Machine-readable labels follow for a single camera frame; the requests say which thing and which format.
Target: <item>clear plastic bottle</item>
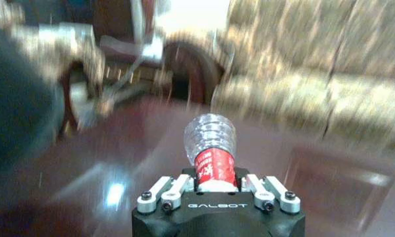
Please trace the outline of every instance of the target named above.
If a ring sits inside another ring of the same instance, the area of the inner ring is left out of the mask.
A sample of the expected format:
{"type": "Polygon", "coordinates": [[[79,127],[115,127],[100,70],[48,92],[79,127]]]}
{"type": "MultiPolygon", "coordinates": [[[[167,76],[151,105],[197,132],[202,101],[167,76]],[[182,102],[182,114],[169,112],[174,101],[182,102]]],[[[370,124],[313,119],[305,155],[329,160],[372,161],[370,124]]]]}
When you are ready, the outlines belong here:
{"type": "Polygon", "coordinates": [[[217,114],[197,117],[185,130],[185,146],[195,165],[199,191],[235,192],[237,130],[231,121],[217,114]]]}

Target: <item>red bottle label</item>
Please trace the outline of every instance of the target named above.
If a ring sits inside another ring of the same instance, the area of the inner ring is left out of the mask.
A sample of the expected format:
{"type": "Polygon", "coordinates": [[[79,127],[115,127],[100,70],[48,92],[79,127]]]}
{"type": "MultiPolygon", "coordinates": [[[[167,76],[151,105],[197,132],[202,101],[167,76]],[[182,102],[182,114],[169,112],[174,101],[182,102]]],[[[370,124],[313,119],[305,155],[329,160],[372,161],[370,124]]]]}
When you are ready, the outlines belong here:
{"type": "Polygon", "coordinates": [[[199,184],[209,180],[223,180],[235,187],[238,186],[235,159],[227,151],[219,148],[210,148],[201,152],[195,158],[195,169],[199,184]]]}

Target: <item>silver bracket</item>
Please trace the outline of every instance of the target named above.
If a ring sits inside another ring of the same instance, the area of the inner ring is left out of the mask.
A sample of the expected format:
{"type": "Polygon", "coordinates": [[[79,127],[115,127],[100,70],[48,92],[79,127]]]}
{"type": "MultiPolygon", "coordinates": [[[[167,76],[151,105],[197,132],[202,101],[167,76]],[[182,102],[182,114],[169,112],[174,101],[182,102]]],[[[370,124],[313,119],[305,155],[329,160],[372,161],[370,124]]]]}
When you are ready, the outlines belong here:
{"type": "Polygon", "coordinates": [[[175,210],[182,205],[182,194],[185,191],[194,190],[194,179],[189,174],[181,174],[178,180],[169,191],[166,191],[162,196],[162,203],[170,204],[170,209],[175,210]]]}
{"type": "Polygon", "coordinates": [[[255,206],[265,211],[271,211],[275,203],[275,196],[265,189],[262,182],[255,174],[246,176],[246,189],[254,194],[255,206]]]}
{"type": "Polygon", "coordinates": [[[247,188],[246,177],[242,177],[242,190],[241,190],[241,192],[250,192],[250,190],[247,188]]]}
{"type": "Polygon", "coordinates": [[[162,193],[167,191],[171,187],[171,177],[162,176],[158,182],[154,184],[150,189],[151,198],[144,200],[140,196],[138,198],[138,211],[140,213],[151,213],[156,210],[156,203],[161,199],[162,193]]]}
{"type": "Polygon", "coordinates": [[[287,213],[301,212],[301,199],[295,195],[290,195],[285,185],[279,182],[275,176],[266,176],[263,178],[265,187],[270,190],[277,200],[279,201],[281,208],[287,213]]]}

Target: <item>sofa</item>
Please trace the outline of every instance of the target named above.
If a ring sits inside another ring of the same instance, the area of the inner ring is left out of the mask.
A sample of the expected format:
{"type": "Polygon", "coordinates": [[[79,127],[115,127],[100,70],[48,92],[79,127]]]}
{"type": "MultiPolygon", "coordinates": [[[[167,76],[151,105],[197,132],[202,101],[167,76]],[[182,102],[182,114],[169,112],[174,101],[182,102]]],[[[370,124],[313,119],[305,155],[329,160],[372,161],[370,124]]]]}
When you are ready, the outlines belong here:
{"type": "Polygon", "coordinates": [[[211,110],[395,153],[395,0],[234,0],[211,110]]]}

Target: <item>black screw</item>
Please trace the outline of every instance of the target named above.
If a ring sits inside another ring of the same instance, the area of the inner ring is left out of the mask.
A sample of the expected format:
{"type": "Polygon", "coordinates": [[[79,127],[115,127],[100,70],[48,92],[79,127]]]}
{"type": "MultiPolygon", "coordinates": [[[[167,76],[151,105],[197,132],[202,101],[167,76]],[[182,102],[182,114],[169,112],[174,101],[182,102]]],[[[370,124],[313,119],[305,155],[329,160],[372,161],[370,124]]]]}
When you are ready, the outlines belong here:
{"type": "Polygon", "coordinates": [[[294,200],[297,198],[297,194],[291,191],[286,192],[286,199],[287,200],[294,200]]]}
{"type": "Polygon", "coordinates": [[[142,198],[144,201],[150,200],[152,197],[152,193],[151,191],[144,191],[143,194],[142,194],[142,198]]]}
{"type": "Polygon", "coordinates": [[[274,204],[270,201],[265,201],[262,203],[262,209],[265,211],[269,211],[269,212],[273,211],[274,210],[274,204]]]}
{"type": "Polygon", "coordinates": [[[166,213],[170,213],[173,211],[173,202],[171,201],[165,201],[162,208],[163,208],[163,211],[166,213]]]}

